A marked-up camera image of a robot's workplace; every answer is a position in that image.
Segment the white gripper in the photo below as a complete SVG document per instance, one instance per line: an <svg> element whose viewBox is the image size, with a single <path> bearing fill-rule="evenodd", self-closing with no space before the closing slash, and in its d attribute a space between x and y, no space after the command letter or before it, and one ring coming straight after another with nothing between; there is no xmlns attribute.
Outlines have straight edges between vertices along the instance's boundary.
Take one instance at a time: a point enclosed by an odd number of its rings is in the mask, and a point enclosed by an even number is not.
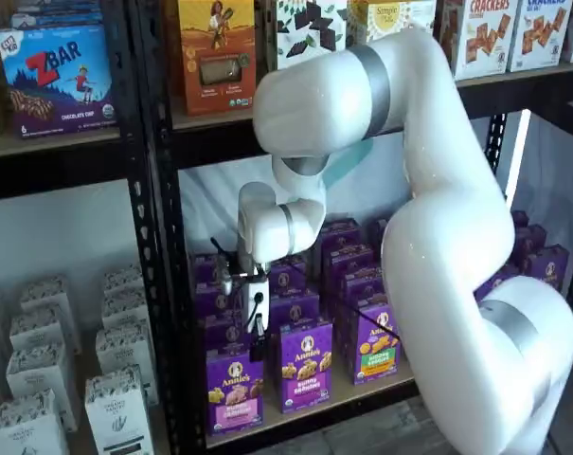
<svg viewBox="0 0 573 455"><path fill-rule="evenodd" d="M269 326L270 292L267 278L247 280L242 285L242 327L248 334L256 327L258 319L263 330ZM266 334L253 333L250 337L249 359L251 362L263 360L266 351Z"/></svg>

